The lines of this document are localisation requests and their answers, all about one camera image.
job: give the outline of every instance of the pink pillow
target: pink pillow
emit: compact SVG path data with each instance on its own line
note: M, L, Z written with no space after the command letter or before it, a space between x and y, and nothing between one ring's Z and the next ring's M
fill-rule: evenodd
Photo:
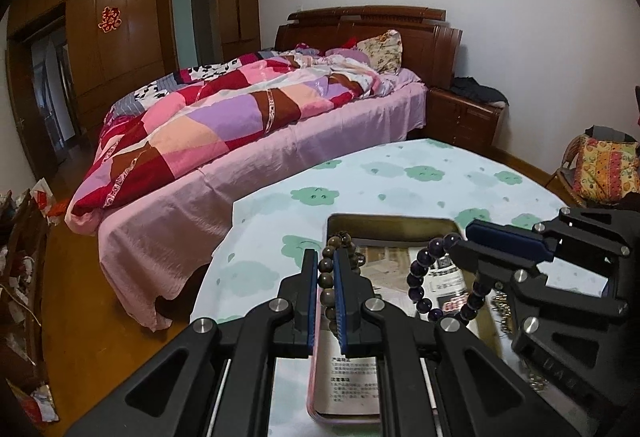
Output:
M345 58L354 59L356 62L364 63L365 65L371 67L369 56L367 56L366 53L363 53L362 51L358 51L357 49L343 49L342 47L338 47L336 49L329 49L326 52L327 56L331 56L332 54L340 54Z

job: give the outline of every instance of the booklet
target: booklet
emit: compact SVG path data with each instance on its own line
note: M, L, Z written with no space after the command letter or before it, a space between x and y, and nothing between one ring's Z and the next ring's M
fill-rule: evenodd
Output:
M415 304L407 295L409 287L406 276L409 267L421 247L359 247L358 251L367 258L361 267L362 276L370 279L374 292L383 300L401 308L408 316L420 316ZM437 261L434 269L424 277L422 285L425 297L433 307L445 314L456 313L466 303L468 292L462 271L449 257ZM340 354L337 338L328 329L327 320L322 315L320 330L317 332L315 349L315 375L312 406L319 417L353 416L355 418L378 416L378 379L374 357L348 359ZM478 335L476 321L468 325L469 330ZM424 361L425 378L428 377ZM431 384L427 380L431 407L435 402Z

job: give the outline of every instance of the wooden headboard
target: wooden headboard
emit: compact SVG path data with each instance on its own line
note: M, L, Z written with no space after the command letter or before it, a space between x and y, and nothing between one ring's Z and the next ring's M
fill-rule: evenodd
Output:
M429 87L449 89L462 31L447 27L446 12L411 6L363 6L299 11L292 24L278 29L275 49L293 49L299 43L327 50L348 39L364 40L395 29L402 36L402 66L415 72Z

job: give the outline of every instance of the dark clothing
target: dark clothing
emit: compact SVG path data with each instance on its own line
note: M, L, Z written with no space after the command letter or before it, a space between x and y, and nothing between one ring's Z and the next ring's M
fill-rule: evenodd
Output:
M453 78L451 92L476 103L499 103L505 106L509 101L498 89L485 87L479 84L475 78Z
M601 127L599 125L593 125L593 127L587 128L584 131L587 136L598 141L611 141L612 143L635 143L636 140L630 135L614 130L609 127Z

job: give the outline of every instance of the colorful cushion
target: colorful cushion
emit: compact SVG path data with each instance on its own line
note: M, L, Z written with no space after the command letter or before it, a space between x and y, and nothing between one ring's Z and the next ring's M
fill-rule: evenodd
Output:
M356 44L356 49L369 56L371 68L377 72L398 74L402 64L402 38L395 29Z
M640 190L638 143L613 143L584 136L575 167L574 191L585 199L614 204Z

